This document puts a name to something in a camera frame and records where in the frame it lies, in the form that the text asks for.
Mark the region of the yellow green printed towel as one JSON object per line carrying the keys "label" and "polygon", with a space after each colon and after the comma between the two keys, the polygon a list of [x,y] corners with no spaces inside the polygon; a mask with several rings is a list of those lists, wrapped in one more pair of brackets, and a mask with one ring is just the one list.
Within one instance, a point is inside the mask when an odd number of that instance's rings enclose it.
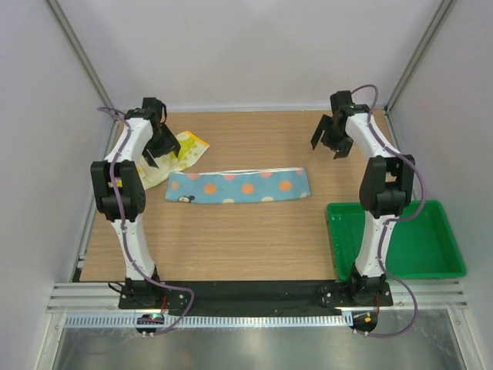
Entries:
{"label": "yellow green printed towel", "polygon": [[158,168],[148,166],[143,157],[137,163],[136,168],[145,190],[160,185],[171,173],[181,172],[193,166],[210,147],[190,131],[181,132],[176,138],[181,145],[178,163],[171,163],[168,154],[154,156]]}

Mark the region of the blue polka dot towel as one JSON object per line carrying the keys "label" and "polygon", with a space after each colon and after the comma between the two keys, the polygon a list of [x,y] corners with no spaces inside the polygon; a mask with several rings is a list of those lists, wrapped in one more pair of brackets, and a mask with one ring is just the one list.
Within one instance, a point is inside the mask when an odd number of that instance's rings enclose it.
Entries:
{"label": "blue polka dot towel", "polygon": [[311,196],[303,167],[171,173],[165,200],[188,204],[256,204]]}

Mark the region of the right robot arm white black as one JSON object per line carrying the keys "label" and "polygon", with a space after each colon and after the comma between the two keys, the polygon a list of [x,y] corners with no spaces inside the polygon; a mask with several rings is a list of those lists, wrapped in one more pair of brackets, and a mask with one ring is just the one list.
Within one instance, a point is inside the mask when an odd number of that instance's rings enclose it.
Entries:
{"label": "right robot arm white black", "polygon": [[330,106],[332,113],[322,115],[311,145],[322,143],[337,159],[358,145],[367,165],[359,189],[365,212],[361,248],[348,279],[336,283],[327,296],[340,296],[350,307],[369,306],[388,293],[386,257],[394,223],[411,202],[414,158],[401,154],[381,135],[372,108],[355,103],[351,91],[332,94]]}

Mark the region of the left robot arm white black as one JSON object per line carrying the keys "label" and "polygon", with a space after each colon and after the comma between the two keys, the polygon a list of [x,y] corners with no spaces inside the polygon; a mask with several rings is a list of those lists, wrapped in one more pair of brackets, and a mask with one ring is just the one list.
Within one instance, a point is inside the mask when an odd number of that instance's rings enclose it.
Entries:
{"label": "left robot arm white black", "polygon": [[109,107],[100,107],[99,111],[123,124],[109,154],[90,167],[96,209],[115,230],[126,264],[125,280],[116,288],[119,307],[157,308],[164,290],[143,230],[146,192],[137,164],[144,159],[156,169],[157,158],[177,155],[181,146],[166,125],[165,103],[156,97],[143,98],[141,107],[127,113]]}

